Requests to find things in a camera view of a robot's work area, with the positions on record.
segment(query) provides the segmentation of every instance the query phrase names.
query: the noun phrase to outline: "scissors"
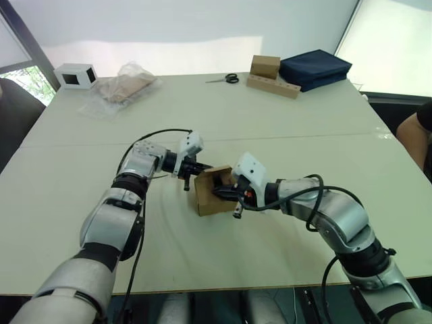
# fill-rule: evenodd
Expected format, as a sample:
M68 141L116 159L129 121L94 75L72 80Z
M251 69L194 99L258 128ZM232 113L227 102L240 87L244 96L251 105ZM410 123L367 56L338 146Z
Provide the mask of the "scissors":
M206 81L205 83L222 82L222 81L225 81L225 82L231 83L231 84L237 83L238 82L237 74L230 73L230 74L227 74L223 79L214 80L214 81Z

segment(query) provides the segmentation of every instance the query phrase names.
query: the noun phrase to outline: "navy blue bag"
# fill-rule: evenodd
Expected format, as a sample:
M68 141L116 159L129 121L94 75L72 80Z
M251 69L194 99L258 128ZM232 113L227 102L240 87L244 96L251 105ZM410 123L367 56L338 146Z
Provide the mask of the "navy blue bag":
M280 76L288 83L301 86L306 92L346 79L351 63L320 49L281 61Z

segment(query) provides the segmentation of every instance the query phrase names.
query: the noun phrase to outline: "black cable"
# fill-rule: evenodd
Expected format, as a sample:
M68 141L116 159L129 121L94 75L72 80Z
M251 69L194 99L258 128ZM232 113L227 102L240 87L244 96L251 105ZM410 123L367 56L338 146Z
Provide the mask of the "black cable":
M147 135L144 135L144 136L140 137L138 140L136 140L135 142L133 142L128 147L128 149L126 150L126 152L123 154L123 157L121 158L120 164L119 164L119 166L117 168L117 173L120 172L120 169L122 168L122 164L124 162L124 159L126 158L126 155L128 155L129 151L132 149L132 147L134 147L135 143L139 142L140 140L145 140L146 138L149 138L149 137L151 137L153 135L164 133L164 132L187 132L187 133L190 134L190 133L192 133L192 130L185 130L183 128L167 128L167 129L164 129L164 130L157 130L156 132L149 133Z
M346 190L346 189L343 189L343 188L337 187L337 186L324 186L324 189L343 192L344 194L347 194L348 196L353 198L361 207L363 207L363 204L360 201L360 199L358 199L358 197L349 190Z
M343 192L345 194L347 194L348 196L350 196L352 199L354 199L360 206L363 207L363 204L361 203L360 199L358 199L358 197L353 194L352 192L337 187L337 186L324 186L323 187L324 190L335 190L335 191L340 191ZM318 191L320 190L320 187L312 187L312 188L307 188L307 189L303 189L301 191L297 191L294 194L291 194L289 196L286 196L282 199L279 199L277 201L273 201L271 203L269 203L268 205L264 205L261 207L254 207L254 206L250 206L248 204L246 204L243 200L243 197L241 196L241 194L238 195L238 202L242 205L243 209L246 209L247 211L266 211L267 209L272 209L273 207L278 207L286 202L288 202L291 199L297 198L298 196L301 196L302 194L306 194L307 192L312 192L312 191Z
M328 308L328 304L327 304L327 296L325 295L325 285L327 284L327 277L329 275L330 269L335 264L335 262L337 260L338 260L338 257L335 256L334 258L332 258L332 260L326 266L326 268L324 270L323 281L321 282L321 301L323 303L325 319L327 320L328 324L333 324L333 321L331 320L330 313L329 313L329 308Z
M138 265L138 260L140 259L142 246L144 245L144 229L145 229L145 220L146 220L146 217L145 217L146 212L145 211L146 211L146 205L144 202L144 204L142 206L142 221L144 223L143 223L142 231L141 231L140 246L138 247L138 251L137 251L136 256L135 256L134 265L132 266L132 272L130 274L128 289L126 290L126 294L124 295L123 304L121 305L120 312L117 315L117 319L114 322L116 324L121 323L120 321L122 319L122 315L125 311L126 305L128 303L129 297L130 297L130 291L132 290L132 284L134 283L136 266Z
M294 199L294 198L296 198L302 194L306 194L307 192L316 191L316 190L318 190L318 187L303 189L301 191L297 191L295 194L291 194L289 196L286 196L286 197L279 199L277 201L273 201L273 202L269 203L268 205L264 205L261 207L253 207L253 206L246 204L243 201L243 197L241 195L238 196L238 198L239 198L238 202L242 205L243 209L246 209L247 211L266 211L267 209L271 209L273 207L278 207L278 206L286 203L287 201Z
M306 220L306 229L310 232L317 232L318 230L316 228L311 228L311 223L312 223L313 217L315 217L315 215L317 214L317 211L318 211L319 205L321 204L321 201L323 200L324 180L319 174L311 174L311 175L306 176L305 178L317 178L318 183L319 183L318 196L317 196L317 199L315 201L315 205L313 206L313 209L310 212L308 219Z
M158 175L157 177L147 178L147 180L160 179L160 178L165 178L167 176L168 176L167 174L165 174L165 175Z

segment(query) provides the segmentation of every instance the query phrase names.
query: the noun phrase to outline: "tree foliage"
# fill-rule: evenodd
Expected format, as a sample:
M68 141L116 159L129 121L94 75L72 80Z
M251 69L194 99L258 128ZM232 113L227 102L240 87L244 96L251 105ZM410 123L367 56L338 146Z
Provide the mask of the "tree foliage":
M55 95L54 89L37 66L8 72L0 77L16 82L45 105L48 105Z

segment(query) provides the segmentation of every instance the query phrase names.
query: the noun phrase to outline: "plastic bag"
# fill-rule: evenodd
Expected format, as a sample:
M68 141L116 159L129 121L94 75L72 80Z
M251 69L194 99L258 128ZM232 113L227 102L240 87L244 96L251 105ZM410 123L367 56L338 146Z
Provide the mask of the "plastic bag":
M130 62L120 68L116 77L99 79L78 111L98 119L114 117L120 109L150 95L161 84L160 79Z

